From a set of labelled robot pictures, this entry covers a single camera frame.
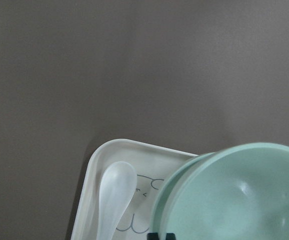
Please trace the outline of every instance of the cartoon line drawing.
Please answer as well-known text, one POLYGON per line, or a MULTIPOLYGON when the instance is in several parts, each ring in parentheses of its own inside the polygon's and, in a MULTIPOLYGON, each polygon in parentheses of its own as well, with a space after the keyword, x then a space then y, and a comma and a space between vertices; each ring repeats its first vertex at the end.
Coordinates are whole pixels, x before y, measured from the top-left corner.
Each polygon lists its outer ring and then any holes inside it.
POLYGON ((153 187, 156 190, 159 190, 159 189, 153 186, 154 181, 158 181, 158 180, 163 181, 163 179, 161 179, 161 178, 154 179, 154 178, 151 178, 151 177, 148 177, 148 176, 144 176, 144 175, 139 175, 139 174, 137 174, 137 176, 150 179, 151 180, 151 183, 150 183, 151 187, 153 187))
POLYGON ((132 229, 132 231, 134 232, 134 233, 136 233, 136 234, 143 234, 143 233, 145 233, 146 231, 148 231, 149 230, 149 227, 146 229, 146 230, 144 230, 144 231, 136 231, 135 229, 134 229, 134 219, 135 219, 135 214, 132 214, 132 219, 131 219, 131 223, 130 223, 130 226, 128 227, 128 228, 126 228, 126 229, 119 229, 119 228, 116 228, 118 231, 120 231, 120 232, 125 232, 125 231, 127 231, 127 230, 129 230, 130 228, 132 229))
MULTIPOLYGON (((138 177, 143 177, 143 178, 146 178, 146 179, 149 179, 151 180, 150 182, 150 186, 155 189, 155 190, 159 190, 157 187, 154 187, 154 182, 155 181, 163 181, 164 179, 162 178, 152 178, 152 177, 149 177, 149 176, 145 176, 145 175, 140 175, 140 174, 137 174, 138 177)), ((135 189, 136 192, 141 192, 141 190, 139 188, 136 188, 135 189)), ((143 193, 142 194, 143 196, 147 197, 147 192, 143 193)), ((134 221, 135 221, 135 213, 132 214, 132 218, 131 218, 131 222, 130 222, 130 225, 129 227, 127 227, 126 229, 119 229, 118 227, 116 228, 116 230, 120 231, 120 232, 125 232, 129 229, 131 229, 134 233, 136 234, 143 234, 145 232, 147 232, 149 230, 149 227, 144 230, 144 231, 136 231, 135 228, 134 228, 134 221)))

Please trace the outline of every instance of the mint green bowl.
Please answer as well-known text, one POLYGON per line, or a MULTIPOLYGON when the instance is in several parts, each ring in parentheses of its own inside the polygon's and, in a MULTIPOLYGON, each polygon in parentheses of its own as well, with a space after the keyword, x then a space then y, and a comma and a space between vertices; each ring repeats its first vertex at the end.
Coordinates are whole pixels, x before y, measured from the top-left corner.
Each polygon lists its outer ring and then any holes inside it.
POLYGON ((289 240, 289 147, 240 145, 180 172, 155 204, 160 240, 289 240))

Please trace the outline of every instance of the gray wall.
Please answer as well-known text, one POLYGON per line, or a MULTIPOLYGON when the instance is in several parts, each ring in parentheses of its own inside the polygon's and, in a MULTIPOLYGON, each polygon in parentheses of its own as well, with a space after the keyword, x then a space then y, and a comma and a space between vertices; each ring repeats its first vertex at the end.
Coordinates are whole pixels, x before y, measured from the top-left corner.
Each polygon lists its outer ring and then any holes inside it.
POLYGON ((289 146, 289 1, 1 0, 0 240, 69 239, 116 138, 289 146))

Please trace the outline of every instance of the white plastic spoon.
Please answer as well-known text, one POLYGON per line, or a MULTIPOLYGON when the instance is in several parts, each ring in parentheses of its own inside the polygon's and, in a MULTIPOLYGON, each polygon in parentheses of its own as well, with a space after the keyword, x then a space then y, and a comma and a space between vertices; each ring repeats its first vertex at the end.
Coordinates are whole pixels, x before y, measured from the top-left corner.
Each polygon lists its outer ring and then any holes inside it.
POLYGON ((99 187, 99 218, 96 240, 111 240, 137 186, 137 173, 125 161, 111 164, 99 187))

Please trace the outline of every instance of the white tray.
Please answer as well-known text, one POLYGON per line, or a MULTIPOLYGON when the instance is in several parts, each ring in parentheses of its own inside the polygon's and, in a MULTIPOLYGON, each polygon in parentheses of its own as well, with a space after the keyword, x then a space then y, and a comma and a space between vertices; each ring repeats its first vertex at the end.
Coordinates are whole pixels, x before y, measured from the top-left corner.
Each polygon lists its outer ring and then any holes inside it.
POLYGON ((146 240, 152 206, 163 180, 195 156, 128 139, 115 139, 101 145, 88 163, 71 240, 96 239, 100 179, 105 169, 117 161, 132 164, 138 182, 112 240, 146 240))

